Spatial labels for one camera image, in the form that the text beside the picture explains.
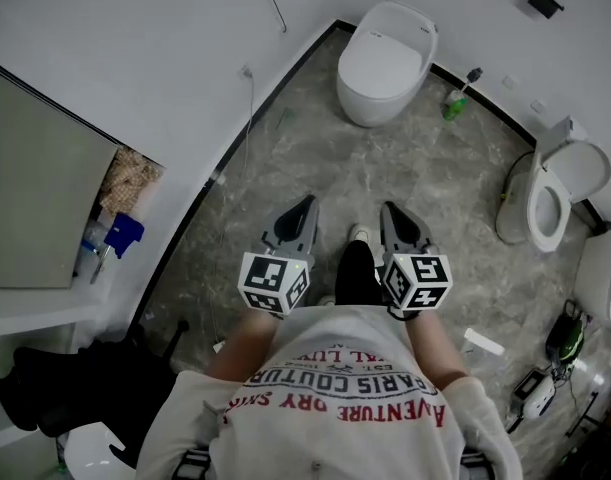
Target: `black pants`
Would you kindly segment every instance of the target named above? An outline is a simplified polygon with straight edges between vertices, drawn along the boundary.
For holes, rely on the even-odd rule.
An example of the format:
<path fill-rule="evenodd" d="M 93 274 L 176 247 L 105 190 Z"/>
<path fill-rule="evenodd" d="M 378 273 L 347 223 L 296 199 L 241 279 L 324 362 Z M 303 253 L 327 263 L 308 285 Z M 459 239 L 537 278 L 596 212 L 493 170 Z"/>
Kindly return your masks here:
<path fill-rule="evenodd" d="M 350 242 L 336 274 L 336 305 L 382 306 L 381 286 L 374 277 L 374 258 L 360 240 Z"/>

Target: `cleaning bottle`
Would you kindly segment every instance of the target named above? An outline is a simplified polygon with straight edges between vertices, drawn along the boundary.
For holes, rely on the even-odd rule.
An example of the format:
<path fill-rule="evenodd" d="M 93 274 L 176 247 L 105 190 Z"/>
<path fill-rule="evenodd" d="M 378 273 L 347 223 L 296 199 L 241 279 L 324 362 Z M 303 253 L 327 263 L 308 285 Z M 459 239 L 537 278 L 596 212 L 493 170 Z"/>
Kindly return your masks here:
<path fill-rule="evenodd" d="M 456 119 L 456 116 L 463 111 L 463 107 L 467 102 L 467 98 L 465 98 L 465 89 L 467 89 L 470 84 L 476 82 L 482 74 L 483 70 L 481 68 L 472 69 L 467 74 L 467 82 L 463 88 L 454 89 L 447 95 L 444 102 L 445 110 L 443 111 L 443 119 L 445 119 L 445 121 L 453 121 Z"/>

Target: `gray tile floor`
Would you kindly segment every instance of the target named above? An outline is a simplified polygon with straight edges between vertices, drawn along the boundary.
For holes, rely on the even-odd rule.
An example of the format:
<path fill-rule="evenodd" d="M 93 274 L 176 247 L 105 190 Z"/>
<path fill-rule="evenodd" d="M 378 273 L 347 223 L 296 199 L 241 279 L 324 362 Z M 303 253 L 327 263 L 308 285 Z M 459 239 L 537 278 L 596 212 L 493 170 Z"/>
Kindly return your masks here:
<path fill-rule="evenodd" d="M 440 103 L 452 87 L 434 75 L 393 122 L 370 130 L 351 124 L 335 89 L 338 58 L 348 39 L 337 31 L 325 41 L 227 165 L 149 301 L 142 319 L 147 336 L 162 350 L 176 322 L 187 319 L 191 331 L 175 353 L 176 364 L 204 368 L 212 345 L 227 336 L 240 315 L 240 259 L 275 204 L 305 193 L 320 200 L 317 269 L 308 294 L 314 304 L 333 292 L 350 226 L 363 222 L 377 228 L 381 204 L 392 199 L 422 216 L 448 255 L 455 286 L 441 316 L 504 417 L 513 387 L 533 366 L 547 366 L 544 341 L 571 296 L 589 230 L 572 215 L 563 243 L 550 255 L 528 244 L 500 242 L 494 217 L 503 179 L 529 148 L 472 101 L 456 122 L 445 123 Z M 463 339 L 468 327 L 503 345 L 504 356 L 468 347 Z M 573 376 L 581 410 L 598 389 L 596 374 L 605 379 L 604 398 L 611 386 L 611 331 L 590 324 L 587 334 L 581 357 L 588 370 L 577 369 Z M 575 415 L 567 385 L 547 416 L 523 423 L 513 434 L 525 478 L 544 478 L 569 449 L 564 433 Z"/>

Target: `marker cube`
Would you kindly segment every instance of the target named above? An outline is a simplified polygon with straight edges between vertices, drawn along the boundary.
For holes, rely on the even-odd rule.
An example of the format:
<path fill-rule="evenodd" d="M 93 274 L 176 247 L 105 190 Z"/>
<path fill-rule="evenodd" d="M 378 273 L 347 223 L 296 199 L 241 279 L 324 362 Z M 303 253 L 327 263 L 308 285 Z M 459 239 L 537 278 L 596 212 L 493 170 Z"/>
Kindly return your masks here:
<path fill-rule="evenodd" d="M 252 309 L 288 315 L 309 285 L 306 261 L 251 252 L 243 255 L 238 291 Z"/>
<path fill-rule="evenodd" d="M 383 283 L 403 311 L 437 309 L 452 288 L 447 256 L 393 254 Z"/>

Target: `shoe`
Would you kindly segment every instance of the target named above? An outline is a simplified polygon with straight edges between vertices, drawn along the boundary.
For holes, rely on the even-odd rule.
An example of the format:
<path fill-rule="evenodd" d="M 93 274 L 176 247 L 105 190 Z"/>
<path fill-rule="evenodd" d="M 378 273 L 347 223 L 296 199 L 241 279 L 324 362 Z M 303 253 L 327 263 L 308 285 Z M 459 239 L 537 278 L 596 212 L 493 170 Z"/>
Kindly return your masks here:
<path fill-rule="evenodd" d="M 352 230 L 349 232 L 349 241 L 360 240 L 365 242 L 367 245 L 370 244 L 370 230 L 367 226 L 362 224 L 355 224 Z"/>
<path fill-rule="evenodd" d="M 318 301 L 317 306 L 335 306 L 336 305 L 336 297 L 333 295 L 324 295 L 321 300 Z"/>

